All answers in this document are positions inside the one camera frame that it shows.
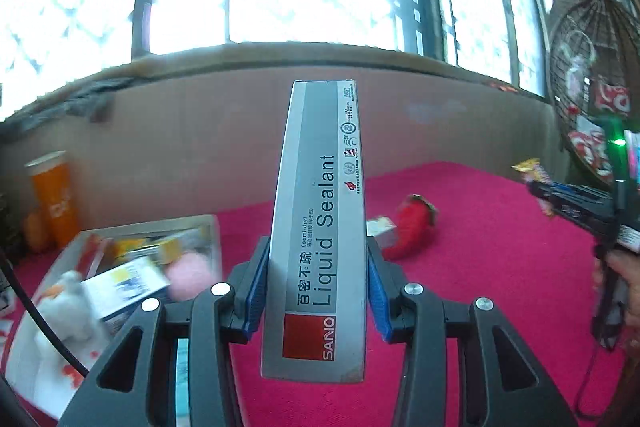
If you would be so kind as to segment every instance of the hand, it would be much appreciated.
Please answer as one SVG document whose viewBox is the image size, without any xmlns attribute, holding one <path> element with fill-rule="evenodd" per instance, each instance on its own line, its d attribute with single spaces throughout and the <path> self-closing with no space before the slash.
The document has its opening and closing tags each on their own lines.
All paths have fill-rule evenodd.
<svg viewBox="0 0 640 427">
<path fill-rule="evenodd" d="M 607 254 L 606 262 L 629 285 L 629 300 L 625 322 L 627 326 L 632 328 L 632 339 L 640 341 L 640 257 L 635 257 L 620 250 L 613 250 Z M 603 283 L 600 261 L 597 259 L 593 271 L 593 282 L 597 289 Z"/>
</svg>

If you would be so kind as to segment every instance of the black device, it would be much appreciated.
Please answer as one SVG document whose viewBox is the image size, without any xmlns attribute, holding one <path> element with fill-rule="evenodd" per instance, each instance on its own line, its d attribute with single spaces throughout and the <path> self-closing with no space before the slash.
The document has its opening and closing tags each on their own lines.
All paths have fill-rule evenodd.
<svg viewBox="0 0 640 427">
<path fill-rule="evenodd" d="M 595 238 L 593 251 L 600 260 L 604 282 L 591 321 L 591 334 L 603 347 L 612 351 L 624 324 L 628 285 L 604 259 L 613 248 L 633 255 L 640 250 L 638 160 L 634 157 L 634 148 L 628 147 L 633 135 L 625 132 L 622 120 L 600 118 L 596 123 L 602 127 L 606 138 L 612 171 L 610 192 L 581 185 L 538 181 L 527 185 L 532 195 L 551 204 L 555 214 L 587 230 Z"/>
<path fill-rule="evenodd" d="M 394 427 L 444 427 L 447 338 L 458 340 L 461 427 L 577 427 L 541 363 L 490 299 L 441 299 L 384 261 L 372 237 L 367 250 L 376 328 L 386 342 L 405 344 Z M 242 426 L 229 344 L 247 343 L 257 330 L 268 254 L 263 237 L 228 282 L 191 301 L 144 301 L 96 361 L 59 425 L 174 427 L 177 341 L 188 338 L 191 426 Z M 36 427 L 2 379 L 0 407 L 3 427 Z"/>
</svg>

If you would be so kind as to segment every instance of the white lid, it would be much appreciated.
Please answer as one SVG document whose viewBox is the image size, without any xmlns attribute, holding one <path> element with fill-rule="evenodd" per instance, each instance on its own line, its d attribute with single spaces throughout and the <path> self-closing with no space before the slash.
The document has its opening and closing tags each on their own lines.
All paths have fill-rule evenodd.
<svg viewBox="0 0 640 427">
<path fill-rule="evenodd" d="M 65 162 L 65 151 L 55 151 L 35 159 L 25 165 L 31 174 L 40 174 Z"/>
</svg>

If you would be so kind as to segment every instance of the orange cup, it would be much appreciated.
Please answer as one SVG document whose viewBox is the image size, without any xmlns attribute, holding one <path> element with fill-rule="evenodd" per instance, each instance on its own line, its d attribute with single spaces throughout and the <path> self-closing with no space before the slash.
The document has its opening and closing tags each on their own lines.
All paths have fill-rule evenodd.
<svg viewBox="0 0 640 427">
<path fill-rule="evenodd" d="M 69 167 L 65 152 L 56 151 L 25 165 L 49 226 L 60 248 L 66 247 L 80 232 L 76 208 L 71 197 Z"/>
</svg>

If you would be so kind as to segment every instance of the hanging chair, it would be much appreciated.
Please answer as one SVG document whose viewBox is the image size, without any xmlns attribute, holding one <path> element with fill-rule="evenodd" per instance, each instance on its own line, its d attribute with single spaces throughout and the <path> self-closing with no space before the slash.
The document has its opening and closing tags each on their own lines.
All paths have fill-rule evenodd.
<svg viewBox="0 0 640 427">
<path fill-rule="evenodd" d="M 581 0 L 551 35 L 548 88 L 564 144 L 601 182 L 610 183 L 603 114 L 638 119 L 640 23 L 615 0 Z"/>
</svg>

